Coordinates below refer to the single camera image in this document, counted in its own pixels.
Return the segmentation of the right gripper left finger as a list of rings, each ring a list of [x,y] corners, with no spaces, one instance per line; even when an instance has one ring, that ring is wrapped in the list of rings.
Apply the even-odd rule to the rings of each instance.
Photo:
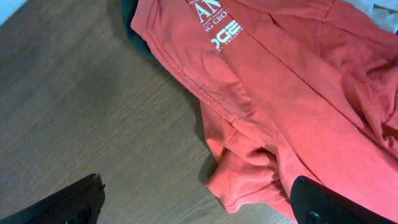
[[[96,224],[105,201],[99,174],[90,174],[1,220],[1,224]]]

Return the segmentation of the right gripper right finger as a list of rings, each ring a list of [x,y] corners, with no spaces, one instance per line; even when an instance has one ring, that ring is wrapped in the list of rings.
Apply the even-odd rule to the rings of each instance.
[[[298,224],[397,224],[306,176],[295,179],[290,205]]]

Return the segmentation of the red printed t-shirt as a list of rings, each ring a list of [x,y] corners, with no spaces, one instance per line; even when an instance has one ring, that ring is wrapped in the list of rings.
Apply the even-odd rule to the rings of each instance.
[[[200,100],[229,213],[292,217],[306,175],[397,220],[397,36],[334,0],[138,0],[131,28]]]

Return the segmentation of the white garment at edge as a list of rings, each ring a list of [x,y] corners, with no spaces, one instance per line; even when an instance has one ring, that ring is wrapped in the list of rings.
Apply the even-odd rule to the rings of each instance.
[[[397,34],[397,0],[345,0],[369,16],[380,28]]]

